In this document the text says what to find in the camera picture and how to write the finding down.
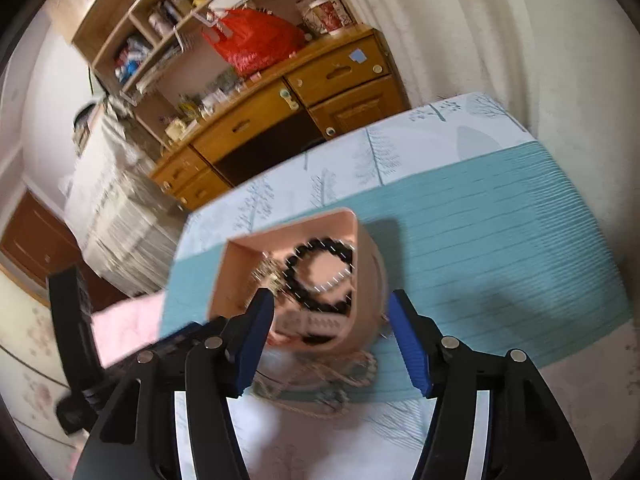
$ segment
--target bottle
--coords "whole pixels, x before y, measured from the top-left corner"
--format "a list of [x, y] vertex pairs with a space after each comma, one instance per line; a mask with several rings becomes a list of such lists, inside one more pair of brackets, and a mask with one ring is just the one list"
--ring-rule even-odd
[[162, 17], [162, 15], [157, 11], [154, 11], [151, 13], [151, 15], [149, 16], [148, 22], [149, 22], [149, 25], [153, 27], [154, 31], [156, 31], [158, 33], [158, 36], [160, 36], [161, 38], [164, 38], [165, 36], [172, 34], [174, 31], [174, 28], [171, 25], [171, 23], [165, 20]]
[[192, 7], [189, 0], [171, 0], [171, 3], [183, 16], [187, 16], [191, 12]]

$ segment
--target pink box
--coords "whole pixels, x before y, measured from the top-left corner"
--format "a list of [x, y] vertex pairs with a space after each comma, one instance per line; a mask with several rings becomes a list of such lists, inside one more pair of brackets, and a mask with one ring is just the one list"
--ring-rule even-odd
[[[380, 333], [387, 298], [386, 270], [377, 245], [358, 222], [355, 213], [346, 208], [228, 240], [218, 269], [208, 319], [233, 317], [244, 312], [255, 292], [255, 287], [250, 286], [255, 283], [251, 277], [252, 270], [263, 259], [263, 253], [271, 253], [277, 260], [284, 261], [296, 246], [314, 237], [343, 240], [355, 247], [351, 285], [348, 281], [341, 283], [322, 297], [323, 301], [333, 303], [352, 288], [349, 320], [342, 331], [327, 343], [310, 346], [294, 340], [280, 348], [335, 355], [369, 346]], [[335, 266], [340, 267], [339, 260], [320, 253], [308, 266], [310, 281], [319, 283], [318, 280], [328, 279], [327, 276], [335, 273]], [[287, 306], [287, 303], [293, 301], [280, 294], [276, 308]]]

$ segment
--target pink cloth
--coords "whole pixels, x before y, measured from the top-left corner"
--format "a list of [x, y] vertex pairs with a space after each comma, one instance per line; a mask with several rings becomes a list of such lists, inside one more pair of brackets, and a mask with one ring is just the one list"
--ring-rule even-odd
[[164, 294], [119, 301], [92, 315], [95, 346], [103, 368], [158, 340]]

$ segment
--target knob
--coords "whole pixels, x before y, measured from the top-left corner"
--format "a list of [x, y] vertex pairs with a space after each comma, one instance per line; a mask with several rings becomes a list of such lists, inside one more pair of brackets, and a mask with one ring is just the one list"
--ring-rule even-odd
[[287, 102], [289, 108], [291, 108], [292, 110], [297, 110], [298, 108], [300, 108], [298, 102], [291, 96], [291, 92], [289, 92], [289, 90], [287, 90], [286, 88], [280, 90], [280, 97], [282, 97]]

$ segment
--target jewelry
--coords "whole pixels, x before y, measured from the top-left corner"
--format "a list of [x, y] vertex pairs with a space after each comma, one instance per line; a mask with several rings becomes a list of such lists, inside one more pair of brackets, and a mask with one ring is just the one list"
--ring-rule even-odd
[[[320, 245], [322, 246], [322, 248], [329, 250], [326, 243], [327, 240], [331, 240], [331, 238], [323, 238], [322, 240], [320, 240]], [[350, 243], [343, 242], [342, 240], [338, 240], [338, 243], [341, 243], [348, 249], [351, 249], [351, 254], [353, 254], [353, 251], [356, 249]], [[322, 292], [331, 290], [332, 288], [334, 288], [334, 286], [338, 285], [339, 283], [342, 283], [346, 278], [351, 276], [351, 269], [353, 269], [353, 266], [351, 265], [351, 263], [349, 263], [347, 267], [345, 267], [343, 270], [338, 272], [338, 274], [336, 274], [330, 280], [327, 280], [326, 282], [322, 283], [321, 285], [308, 285], [304, 282], [300, 282], [300, 284], [304, 286], [306, 290], [308, 290], [309, 292], [315, 292], [317, 294], [321, 294]]]
[[[348, 375], [340, 373], [338, 369], [342, 368], [345, 362], [352, 362], [354, 367], [363, 370], [364, 373], [362, 376], [356, 377], [353, 371]], [[333, 403], [331, 403], [332, 405], [328, 405], [326, 399], [316, 399], [319, 411], [305, 410], [293, 404], [282, 402], [280, 398], [281, 395], [289, 390], [292, 385], [296, 384], [298, 377], [304, 376], [310, 370], [316, 373], [324, 384], [343, 383], [352, 388], [362, 388], [363, 386], [369, 386], [376, 378], [378, 362], [372, 353], [363, 350], [345, 356], [319, 357], [304, 364], [301, 363], [300, 368], [293, 373], [289, 380], [278, 385], [268, 384], [260, 372], [258, 372], [254, 377], [254, 384], [252, 386], [253, 394], [285, 410], [302, 413], [303, 415], [309, 415], [314, 418], [328, 419], [345, 414], [349, 409], [350, 399], [342, 386], [337, 390], [340, 402], [336, 405], [333, 405]]]
[[276, 312], [273, 325], [276, 332], [287, 336], [321, 336], [332, 339], [340, 333], [348, 319], [342, 314], [286, 309]]
[[[318, 251], [328, 251], [329, 253], [338, 256], [345, 264], [347, 264], [348, 274], [346, 272], [339, 272], [339, 278], [334, 278], [327, 282], [327, 285], [335, 286], [340, 283], [346, 276], [349, 276], [353, 272], [353, 246], [348, 246], [340, 240], [333, 240], [332, 238], [311, 238], [306, 244], [296, 247], [294, 254], [289, 256], [285, 260], [287, 269], [282, 273], [285, 287], [284, 291], [288, 292], [295, 300], [305, 308], [309, 310], [315, 310], [318, 312], [336, 312], [338, 314], [347, 314], [351, 306], [351, 293], [347, 294], [345, 298], [338, 301], [335, 304], [322, 303], [321, 301], [312, 298], [312, 291], [303, 286], [297, 279], [296, 265], [305, 258], [308, 254], [313, 254]], [[324, 284], [314, 288], [315, 292], [327, 291], [329, 288]]]
[[257, 267], [251, 271], [252, 279], [246, 284], [246, 295], [242, 308], [247, 310], [258, 288], [264, 286], [268, 288], [274, 296], [284, 289], [284, 278], [279, 263], [268, 253], [262, 253], [264, 257]]

